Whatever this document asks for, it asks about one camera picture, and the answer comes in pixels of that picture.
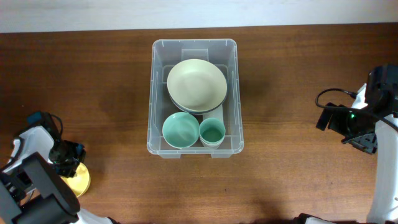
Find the clear plastic storage bin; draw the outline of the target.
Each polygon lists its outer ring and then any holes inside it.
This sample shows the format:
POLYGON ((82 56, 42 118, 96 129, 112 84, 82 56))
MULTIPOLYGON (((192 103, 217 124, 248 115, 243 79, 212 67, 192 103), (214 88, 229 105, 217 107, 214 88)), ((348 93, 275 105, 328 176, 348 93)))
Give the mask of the clear plastic storage bin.
POLYGON ((209 154, 213 158, 228 158, 244 148, 243 121, 239 92, 238 47, 233 39, 159 39, 152 46, 147 150, 164 159, 179 159, 184 154, 209 154), (180 111, 167 91, 171 69, 188 59, 206 60, 224 74, 228 94, 223 102, 226 136, 218 149, 208 149, 201 141, 177 149, 164 139, 162 127, 171 114, 180 111))

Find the cream plastic cup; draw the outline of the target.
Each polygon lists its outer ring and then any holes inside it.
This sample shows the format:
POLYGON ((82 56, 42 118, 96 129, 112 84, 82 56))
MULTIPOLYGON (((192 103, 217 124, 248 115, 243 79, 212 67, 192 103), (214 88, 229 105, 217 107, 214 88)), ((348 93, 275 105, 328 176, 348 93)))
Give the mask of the cream plastic cup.
POLYGON ((217 142, 209 142, 206 141, 204 139, 201 140, 201 143, 206 146, 206 145, 221 145, 221 143, 223 142, 223 140, 217 141, 217 142))

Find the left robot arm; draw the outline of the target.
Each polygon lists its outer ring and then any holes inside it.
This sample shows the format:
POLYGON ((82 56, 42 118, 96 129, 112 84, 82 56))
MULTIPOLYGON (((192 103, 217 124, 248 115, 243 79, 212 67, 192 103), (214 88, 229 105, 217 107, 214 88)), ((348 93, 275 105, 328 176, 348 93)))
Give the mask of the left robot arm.
POLYGON ((15 134, 10 159, 1 168, 1 220, 4 223, 106 223, 80 207, 73 186, 90 177, 84 145, 62 139, 62 120, 37 111, 15 134))

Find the green plastic cup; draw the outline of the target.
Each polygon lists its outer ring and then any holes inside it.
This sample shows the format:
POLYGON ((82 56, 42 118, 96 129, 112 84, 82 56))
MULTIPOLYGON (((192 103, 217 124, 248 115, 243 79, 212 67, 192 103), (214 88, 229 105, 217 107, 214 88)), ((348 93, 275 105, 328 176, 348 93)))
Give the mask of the green plastic cup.
POLYGON ((223 140, 226 135, 226 128, 223 122, 216 118, 208 118, 201 122, 199 126, 200 139, 209 142, 223 140))

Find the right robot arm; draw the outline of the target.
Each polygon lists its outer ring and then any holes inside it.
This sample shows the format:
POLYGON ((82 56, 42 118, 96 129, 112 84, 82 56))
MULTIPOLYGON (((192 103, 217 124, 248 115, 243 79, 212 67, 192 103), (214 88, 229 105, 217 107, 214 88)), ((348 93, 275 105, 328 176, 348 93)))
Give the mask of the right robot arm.
POLYGON ((330 112, 328 129, 368 154, 377 154, 376 183, 368 223, 397 223, 397 66, 369 73, 351 107, 330 112))

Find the grey plastic cup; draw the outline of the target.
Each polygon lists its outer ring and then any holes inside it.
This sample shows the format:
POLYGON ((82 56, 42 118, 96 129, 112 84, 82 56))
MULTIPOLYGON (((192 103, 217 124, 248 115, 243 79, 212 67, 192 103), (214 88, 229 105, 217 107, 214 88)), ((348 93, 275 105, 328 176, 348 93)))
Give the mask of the grey plastic cup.
POLYGON ((206 145, 205 147, 208 149, 214 150, 214 149, 218 149, 220 147, 220 145, 206 145))

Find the green small bowl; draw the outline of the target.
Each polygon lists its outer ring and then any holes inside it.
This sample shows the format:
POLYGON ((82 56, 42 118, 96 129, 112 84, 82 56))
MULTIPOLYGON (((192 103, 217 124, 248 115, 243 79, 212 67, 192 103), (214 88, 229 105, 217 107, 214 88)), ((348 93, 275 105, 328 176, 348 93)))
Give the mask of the green small bowl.
POLYGON ((189 113, 177 112, 164 121, 162 134, 172 147, 177 149, 190 147, 199 138, 199 122, 189 113))

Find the white label in bin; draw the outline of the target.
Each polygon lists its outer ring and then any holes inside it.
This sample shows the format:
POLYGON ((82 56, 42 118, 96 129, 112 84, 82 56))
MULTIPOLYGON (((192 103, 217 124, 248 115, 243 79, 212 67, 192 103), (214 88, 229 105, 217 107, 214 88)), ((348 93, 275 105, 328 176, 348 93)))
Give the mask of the white label in bin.
POLYGON ((203 120, 208 119, 208 118, 216 118, 219 121, 224 122, 223 105, 220 105, 219 107, 215 108, 214 110, 203 114, 203 120))

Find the yellow small bowl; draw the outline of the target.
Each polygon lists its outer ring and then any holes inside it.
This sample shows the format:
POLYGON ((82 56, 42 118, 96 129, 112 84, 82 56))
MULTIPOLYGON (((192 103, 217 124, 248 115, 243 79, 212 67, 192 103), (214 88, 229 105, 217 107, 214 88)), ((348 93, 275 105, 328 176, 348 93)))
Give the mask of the yellow small bowl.
POLYGON ((61 176, 61 179, 71 188, 77 197, 82 196, 89 189, 91 183, 90 173, 82 162, 77 167, 74 177, 61 176))

